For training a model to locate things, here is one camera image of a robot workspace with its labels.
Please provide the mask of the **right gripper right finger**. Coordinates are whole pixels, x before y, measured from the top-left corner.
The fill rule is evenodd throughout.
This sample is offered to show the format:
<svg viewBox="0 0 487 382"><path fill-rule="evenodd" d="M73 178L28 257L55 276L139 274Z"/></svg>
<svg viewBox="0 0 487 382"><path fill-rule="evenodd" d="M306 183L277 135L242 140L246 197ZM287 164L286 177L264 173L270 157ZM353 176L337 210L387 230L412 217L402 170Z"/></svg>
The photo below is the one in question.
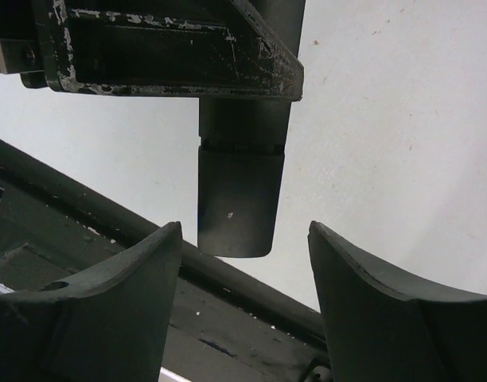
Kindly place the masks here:
<svg viewBox="0 0 487 382"><path fill-rule="evenodd" d="M487 381L487 295L414 275L319 222L308 242L336 381Z"/></svg>

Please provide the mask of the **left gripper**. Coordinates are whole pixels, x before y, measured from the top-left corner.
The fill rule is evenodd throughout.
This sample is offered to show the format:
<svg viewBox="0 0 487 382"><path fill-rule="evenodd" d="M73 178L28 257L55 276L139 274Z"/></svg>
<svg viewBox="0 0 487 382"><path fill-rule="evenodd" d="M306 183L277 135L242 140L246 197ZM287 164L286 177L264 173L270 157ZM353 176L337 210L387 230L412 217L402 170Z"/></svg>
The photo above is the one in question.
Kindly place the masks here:
<svg viewBox="0 0 487 382"><path fill-rule="evenodd" d="M0 1L0 75L66 92L67 26L67 1Z"/></svg>

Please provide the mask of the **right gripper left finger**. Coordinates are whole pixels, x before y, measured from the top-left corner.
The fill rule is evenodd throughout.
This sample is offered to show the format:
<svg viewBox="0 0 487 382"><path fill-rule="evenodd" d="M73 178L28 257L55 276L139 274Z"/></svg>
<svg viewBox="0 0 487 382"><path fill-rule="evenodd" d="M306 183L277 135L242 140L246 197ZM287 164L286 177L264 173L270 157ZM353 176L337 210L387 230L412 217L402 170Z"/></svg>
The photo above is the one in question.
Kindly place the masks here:
<svg viewBox="0 0 487 382"><path fill-rule="evenodd" d="M156 381L181 262L167 224L37 291L0 294L0 381Z"/></svg>

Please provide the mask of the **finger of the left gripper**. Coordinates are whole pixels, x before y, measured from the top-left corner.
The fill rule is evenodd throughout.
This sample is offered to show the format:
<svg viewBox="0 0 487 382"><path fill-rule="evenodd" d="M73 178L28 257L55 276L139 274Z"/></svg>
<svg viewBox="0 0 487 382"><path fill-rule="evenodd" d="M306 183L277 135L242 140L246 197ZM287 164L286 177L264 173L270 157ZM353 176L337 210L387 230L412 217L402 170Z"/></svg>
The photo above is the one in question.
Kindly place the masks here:
<svg viewBox="0 0 487 382"><path fill-rule="evenodd" d="M67 2L67 93L202 98L232 75L230 1Z"/></svg>

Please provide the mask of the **black remote control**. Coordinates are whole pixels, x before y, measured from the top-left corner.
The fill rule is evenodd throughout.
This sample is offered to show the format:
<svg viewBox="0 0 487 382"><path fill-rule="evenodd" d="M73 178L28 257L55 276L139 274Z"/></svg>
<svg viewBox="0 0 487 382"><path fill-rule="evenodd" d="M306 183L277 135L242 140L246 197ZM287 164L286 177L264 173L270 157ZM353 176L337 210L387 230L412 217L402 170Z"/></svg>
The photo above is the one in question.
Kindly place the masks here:
<svg viewBox="0 0 487 382"><path fill-rule="evenodd" d="M201 150L282 156L292 103L302 98L298 59L304 1L230 1L226 25L231 77L199 101Z"/></svg>

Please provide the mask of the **black battery cover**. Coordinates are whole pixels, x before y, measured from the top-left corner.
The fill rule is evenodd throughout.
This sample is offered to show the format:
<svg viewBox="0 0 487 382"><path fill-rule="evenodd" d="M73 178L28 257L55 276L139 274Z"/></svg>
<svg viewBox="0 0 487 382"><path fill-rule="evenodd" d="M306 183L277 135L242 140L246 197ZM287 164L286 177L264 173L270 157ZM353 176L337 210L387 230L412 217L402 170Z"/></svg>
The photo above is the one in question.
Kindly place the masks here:
<svg viewBox="0 0 487 382"><path fill-rule="evenodd" d="M199 150L200 252L241 259L271 252L283 165L283 154Z"/></svg>

